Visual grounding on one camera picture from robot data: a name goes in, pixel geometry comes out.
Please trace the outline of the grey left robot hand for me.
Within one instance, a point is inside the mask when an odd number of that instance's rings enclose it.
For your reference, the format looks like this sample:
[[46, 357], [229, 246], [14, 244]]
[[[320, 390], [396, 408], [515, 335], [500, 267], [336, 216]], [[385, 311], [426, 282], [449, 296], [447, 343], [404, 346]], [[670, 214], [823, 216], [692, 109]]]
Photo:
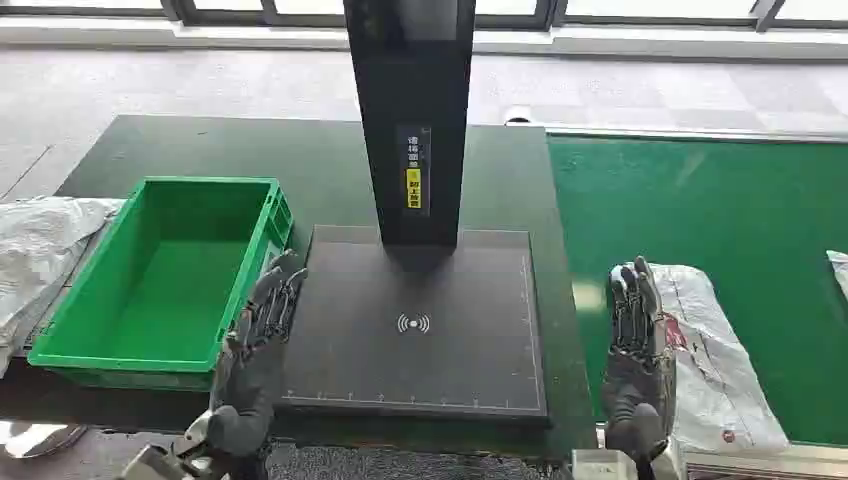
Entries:
[[307, 275], [294, 250], [281, 252], [257, 279], [224, 337], [224, 375], [210, 391], [206, 441], [211, 448], [245, 457], [264, 443], [279, 396], [298, 289]]

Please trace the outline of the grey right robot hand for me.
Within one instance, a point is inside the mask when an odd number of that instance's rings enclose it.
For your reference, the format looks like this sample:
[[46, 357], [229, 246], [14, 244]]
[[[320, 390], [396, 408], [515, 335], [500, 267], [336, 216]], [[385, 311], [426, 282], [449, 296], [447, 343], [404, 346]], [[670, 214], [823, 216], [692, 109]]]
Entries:
[[602, 380], [605, 444], [648, 466], [669, 444], [676, 365], [653, 270], [639, 255], [608, 277], [610, 345]]

